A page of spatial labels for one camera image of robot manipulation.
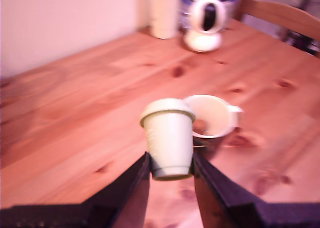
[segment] cup rim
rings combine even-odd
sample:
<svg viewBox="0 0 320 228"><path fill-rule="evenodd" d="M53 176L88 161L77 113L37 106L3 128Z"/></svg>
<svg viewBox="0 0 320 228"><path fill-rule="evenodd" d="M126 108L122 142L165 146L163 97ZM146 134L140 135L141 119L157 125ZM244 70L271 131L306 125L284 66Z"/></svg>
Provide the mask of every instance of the cup rim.
<svg viewBox="0 0 320 228"><path fill-rule="evenodd" d="M190 105L189 105L189 102L194 100L195 98L199 98L199 97L202 97L202 98L209 98L209 99L213 99L213 100L217 100L221 103L223 103L226 107L228 106L231 106L231 104L229 104L228 102L226 102L225 100L223 100L222 98L219 98L219 97L216 97L216 96L212 96L212 95L205 95L205 94L201 94L201 95L192 95L192 96L189 96L189 97L186 97L184 99L184 101L188 104L188 106L190 108L192 108ZM201 135L195 131L192 131L192 135L194 137L199 137L199 138L217 138L217 137L222 137L222 136L225 136L226 134L230 133L234 127L236 127L236 120L237 120L237 116L232 113L232 112L229 112L229 115L230 115L230 118L231 118L231 121L230 121L230 124L228 125L228 127L226 127L223 131L221 131L220 133L218 134L215 134L215 135Z"/></svg>
<svg viewBox="0 0 320 228"><path fill-rule="evenodd" d="M191 118L192 122L194 122L196 119L195 112L186 104L183 99L164 98L150 103L145 108L143 113L140 115L140 125L144 127L144 121L146 117L164 111L174 111L177 113L186 114Z"/></svg>

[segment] wood knot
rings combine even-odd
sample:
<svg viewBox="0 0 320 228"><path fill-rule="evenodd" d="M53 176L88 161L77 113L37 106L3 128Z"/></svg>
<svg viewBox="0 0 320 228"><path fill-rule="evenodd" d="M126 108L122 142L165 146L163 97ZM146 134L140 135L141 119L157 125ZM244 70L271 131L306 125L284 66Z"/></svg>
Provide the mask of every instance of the wood knot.
<svg viewBox="0 0 320 228"><path fill-rule="evenodd" d="M180 77L184 74L184 69L182 67L176 67L173 71L172 71L172 76L173 77Z"/></svg>
<svg viewBox="0 0 320 228"><path fill-rule="evenodd" d="M243 90L241 88L233 88L233 89L231 89L231 92L241 93L241 92L243 92Z"/></svg>
<svg viewBox="0 0 320 228"><path fill-rule="evenodd" d="M288 176L285 176L285 175L280 176L280 180L284 184L291 184L292 183L291 178Z"/></svg>
<svg viewBox="0 0 320 228"><path fill-rule="evenodd" d="M7 87L10 84L8 80L2 80L0 82L1 88Z"/></svg>
<svg viewBox="0 0 320 228"><path fill-rule="evenodd" d="M287 81L285 79L279 80L277 82L277 85L280 86L280 87L283 87L283 88L293 88L294 87L294 85L291 82L289 82L289 81Z"/></svg>
<svg viewBox="0 0 320 228"><path fill-rule="evenodd" d="M165 226L165 228L176 228L178 227L178 224L170 224L168 226Z"/></svg>
<svg viewBox="0 0 320 228"><path fill-rule="evenodd" d="M241 127L235 127L234 132L240 133L240 132L242 132L242 130L243 129Z"/></svg>
<svg viewBox="0 0 320 228"><path fill-rule="evenodd" d="M111 164L112 164L112 162L104 165L103 167L100 167L94 173L106 173L109 170Z"/></svg>
<svg viewBox="0 0 320 228"><path fill-rule="evenodd" d="M237 135L233 137L233 139L229 142L229 145L234 147L247 147L251 146L252 142L244 136Z"/></svg>
<svg viewBox="0 0 320 228"><path fill-rule="evenodd" d="M183 189L180 191L180 194L187 201L195 201L197 199L195 191Z"/></svg>
<svg viewBox="0 0 320 228"><path fill-rule="evenodd" d="M144 64L144 66L146 66L146 67L151 67L151 66L154 66L154 64L153 64L153 63L148 63L148 62L147 62L147 63L145 63L145 64Z"/></svg>

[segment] plastic cup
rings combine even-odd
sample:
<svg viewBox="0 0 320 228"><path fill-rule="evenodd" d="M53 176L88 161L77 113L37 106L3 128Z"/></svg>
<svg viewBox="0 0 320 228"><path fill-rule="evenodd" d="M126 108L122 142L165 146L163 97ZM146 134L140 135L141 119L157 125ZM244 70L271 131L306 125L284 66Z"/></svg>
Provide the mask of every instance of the plastic cup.
<svg viewBox="0 0 320 228"><path fill-rule="evenodd" d="M152 178L181 180L191 176L193 110L180 99L167 98L149 104L140 117L151 156Z"/></svg>

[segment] white wall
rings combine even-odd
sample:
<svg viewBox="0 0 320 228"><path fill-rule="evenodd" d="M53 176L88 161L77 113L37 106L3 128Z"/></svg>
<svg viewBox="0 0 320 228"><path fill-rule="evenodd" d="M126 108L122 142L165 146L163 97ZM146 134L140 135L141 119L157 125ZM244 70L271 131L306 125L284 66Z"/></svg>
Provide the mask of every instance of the white wall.
<svg viewBox="0 0 320 228"><path fill-rule="evenodd" d="M147 25L146 1L1 0L1 77Z"/></svg>

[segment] white object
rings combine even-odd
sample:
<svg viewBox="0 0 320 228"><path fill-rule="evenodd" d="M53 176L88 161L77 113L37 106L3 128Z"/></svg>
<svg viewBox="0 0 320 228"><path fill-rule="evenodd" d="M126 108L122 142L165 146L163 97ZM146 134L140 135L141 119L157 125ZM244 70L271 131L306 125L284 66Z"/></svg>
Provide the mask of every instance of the white object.
<svg viewBox="0 0 320 228"><path fill-rule="evenodd" d="M215 22L208 31L203 29L205 7L213 4L216 8ZM225 5L219 0L197 0L190 7L191 29L187 30L184 41L187 46L197 52L215 50L221 45L221 35L218 33L227 21Z"/></svg>
<svg viewBox="0 0 320 228"><path fill-rule="evenodd" d="M217 138L230 133L238 124L239 114L243 110L231 106L223 99L210 95L194 95L184 99L196 114L197 119L206 121L208 135L192 132L195 137Z"/></svg>
<svg viewBox="0 0 320 228"><path fill-rule="evenodd" d="M151 0L151 34L166 39L178 32L180 0Z"/></svg>
<svg viewBox="0 0 320 228"><path fill-rule="evenodd" d="M140 116L151 156L154 180L172 181L191 176L193 110L180 99L167 98L149 104Z"/></svg>

